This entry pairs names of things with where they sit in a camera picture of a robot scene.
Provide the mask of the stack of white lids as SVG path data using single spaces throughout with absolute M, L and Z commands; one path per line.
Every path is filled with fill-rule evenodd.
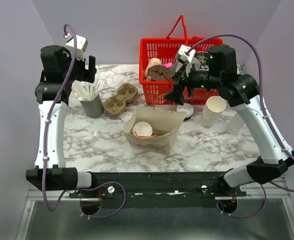
M 192 115 L 194 113 L 194 108 L 191 104 L 184 103 L 183 105 L 177 105 L 176 111 L 177 112 L 185 112 L 186 117 L 185 117 L 184 121 L 187 121 L 192 117 Z

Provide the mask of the white paper takeout bag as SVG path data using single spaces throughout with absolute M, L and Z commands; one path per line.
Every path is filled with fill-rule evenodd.
M 122 130 L 133 147 L 169 155 L 186 116 L 173 108 L 138 106 Z

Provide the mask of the stack of white paper cups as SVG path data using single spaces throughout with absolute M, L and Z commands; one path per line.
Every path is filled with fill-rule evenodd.
M 225 100 L 219 96 L 208 98 L 202 110 L 201 126 L 210 128 L 219 119 L 226 106 Z

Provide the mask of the single white paper cup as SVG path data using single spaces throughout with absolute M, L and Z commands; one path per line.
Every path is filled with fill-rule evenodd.
M 140 121 L 133 126 L 132 133 L 138 138 L 148 138 L 152 136 L 153 129 L 145 121 Z

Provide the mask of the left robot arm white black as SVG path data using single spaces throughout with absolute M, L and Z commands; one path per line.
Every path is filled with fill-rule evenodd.
M 90 172 L 66 167 L 63 153 L 71 86 L 75 80 L 88 83 L 95 80 L 95 57 L 89 57 L 89 69 L 86 69 L 83 54 L 82 48 L 67 45 L 49 45 L 40 50 L 43 70 L 35 88 L 40 115 L 39 147 L 34 168 L 28 169 L 25 177 L 40 191 L 80 189 L 91 198 L 98 190 L 95 177 Z

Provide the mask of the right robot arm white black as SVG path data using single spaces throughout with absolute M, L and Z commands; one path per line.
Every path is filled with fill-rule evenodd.
M 204 72 L 192 66 L 195 52 L 192 47 L 180 46 L 175 56 L 179 67 L 173 75 L 173 89 L 164 99 L 183 105 L 184 90 L 190 96 L 195 89 L 217 90 L 241 116 L 261 154 L 256 161 L 221 175 L 216 183 L 218 193 L 228 196 L 240 185 L 265 184 L 282 176 L 294 165 L 294 150 L 276 128 L 256 80 L 249 74 L 237 73 L 235 49 L 225 44 L 210 47 L 209 70 Z

